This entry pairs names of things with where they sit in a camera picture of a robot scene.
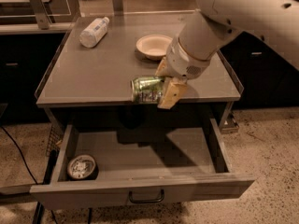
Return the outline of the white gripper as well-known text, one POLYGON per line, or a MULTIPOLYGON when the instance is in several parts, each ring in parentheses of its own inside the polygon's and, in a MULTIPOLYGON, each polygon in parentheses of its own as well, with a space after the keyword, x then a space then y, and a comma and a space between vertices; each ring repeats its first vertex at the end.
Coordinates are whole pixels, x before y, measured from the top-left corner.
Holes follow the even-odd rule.
POLYGON ((163 94, 158 107, 171 109, 188 89, 187 82, 179 78, 196 79, 208 68, 209 64, 210 60, 201 61, 189 55, 179 44, 179 38, 176 35, 155 72, 156 77, 164 77, 166 68, 166 73, 170 76, 164 81, 163 94))

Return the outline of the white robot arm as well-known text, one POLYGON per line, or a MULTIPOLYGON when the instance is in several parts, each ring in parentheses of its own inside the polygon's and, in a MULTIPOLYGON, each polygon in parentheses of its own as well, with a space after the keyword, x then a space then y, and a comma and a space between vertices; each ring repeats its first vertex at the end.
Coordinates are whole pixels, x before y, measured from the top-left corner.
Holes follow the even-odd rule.
POLYGON ((201 76, 213 55, 243 32, 299 68, 298 1, 195 1, 197 9, 173 38, 155 73, 166 78, 160 108, 172 108, 186 92, 187 81, 201 76))

